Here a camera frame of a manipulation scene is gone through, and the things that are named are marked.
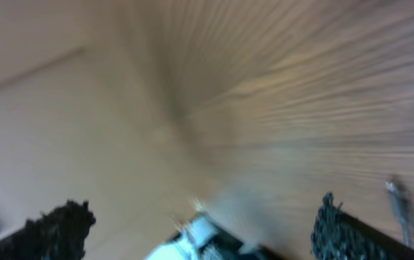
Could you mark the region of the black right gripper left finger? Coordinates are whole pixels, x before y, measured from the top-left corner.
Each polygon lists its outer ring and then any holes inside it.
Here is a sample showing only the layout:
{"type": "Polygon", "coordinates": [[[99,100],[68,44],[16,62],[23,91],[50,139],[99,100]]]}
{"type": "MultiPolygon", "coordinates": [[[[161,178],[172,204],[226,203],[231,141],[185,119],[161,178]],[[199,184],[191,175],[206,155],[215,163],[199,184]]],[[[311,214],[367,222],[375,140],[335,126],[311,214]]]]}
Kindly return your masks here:
{"type": "Polygon", "coordinates": [[[69,200],[0,240],[0,260],[81,260],[95,223],[88,201],[69,200]]]}

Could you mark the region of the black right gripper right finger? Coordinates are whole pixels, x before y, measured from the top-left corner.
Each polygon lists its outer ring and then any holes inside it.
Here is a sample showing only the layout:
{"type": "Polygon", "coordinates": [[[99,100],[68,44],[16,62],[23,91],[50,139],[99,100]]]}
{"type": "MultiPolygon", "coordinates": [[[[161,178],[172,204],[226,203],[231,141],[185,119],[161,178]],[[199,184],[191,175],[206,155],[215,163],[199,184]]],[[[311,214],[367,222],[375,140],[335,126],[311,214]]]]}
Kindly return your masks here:
{"type": "Polygon", "coordinates": [[[316,215],[311,253],[321,260],[414,260],[414,249],[344,212],[331,192],[316,215]]]}

